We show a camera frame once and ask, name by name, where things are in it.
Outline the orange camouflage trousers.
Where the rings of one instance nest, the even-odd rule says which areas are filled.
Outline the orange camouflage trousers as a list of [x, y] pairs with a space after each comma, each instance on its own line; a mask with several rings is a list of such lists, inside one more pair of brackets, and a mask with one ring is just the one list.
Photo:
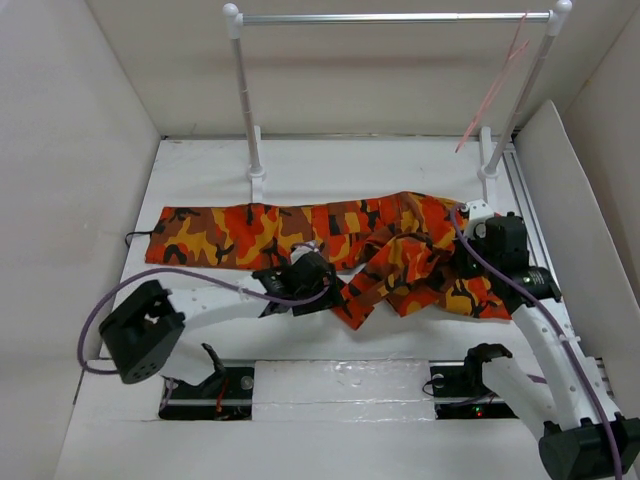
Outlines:
[[385, 301], [401, 317], [428, 306], [478, 319], [510, 315], [484, 276], [454, 271], [455, 231], [467, 221], [454, 201], [403, 191], [304, 206], [262, 203], [163, 208], [145, 253], [148, 264], [264, 270], [313, 242], [337, 270], [354, 270], [335, 315], [359, 329]]

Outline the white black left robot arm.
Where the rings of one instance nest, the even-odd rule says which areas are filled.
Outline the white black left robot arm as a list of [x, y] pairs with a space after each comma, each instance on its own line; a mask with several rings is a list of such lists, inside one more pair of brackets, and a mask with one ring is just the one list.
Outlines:
[[207, 342], [201, 344], [203, 356], [189, 353], [184, 335], [236, 319], [306, 316], [343, 302], [335, 267], [308, 245], [295, 249], [290, 263], [235, 283], [203, 279], [206, 287], [186, 290], [146, 281], [101, 322], [100, 336], [123, 383], [159, 375], [202, 398], [217, 396], [229, 382], [229, 368]]

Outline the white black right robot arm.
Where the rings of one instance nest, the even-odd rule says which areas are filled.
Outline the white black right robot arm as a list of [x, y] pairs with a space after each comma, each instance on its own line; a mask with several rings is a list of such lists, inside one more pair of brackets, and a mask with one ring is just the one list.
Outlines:
[[639, 421], [624, 416], [596, 360], [582, 351], [551, 272], [531, 265], [524, 220], [482, 200], [455, 204], [449, 217], [458, 274], [488, 277], [542, 373], [535, 379], [506, 347], [481, 344], [465, 359], [465, 387], [490, 390], [508, 405], [550, 478], [623, 478], [639, 455]]

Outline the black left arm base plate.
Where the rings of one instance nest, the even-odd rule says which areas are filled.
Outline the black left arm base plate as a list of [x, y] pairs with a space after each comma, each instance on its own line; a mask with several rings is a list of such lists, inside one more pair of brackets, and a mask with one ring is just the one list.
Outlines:
[[254, 380], [254, 364], [227, 366], [208, 387], [166, 380], [158, 416], [167, 421], [251, 420]]

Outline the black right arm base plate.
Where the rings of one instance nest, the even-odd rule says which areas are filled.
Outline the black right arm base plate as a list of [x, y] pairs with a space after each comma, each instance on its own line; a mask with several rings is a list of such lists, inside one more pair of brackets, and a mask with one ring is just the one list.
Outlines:
[[433, 400], [438, 421], [517, 418], [504, 400], [470, 378], [462, 361], [430, 362], [422, 391]]

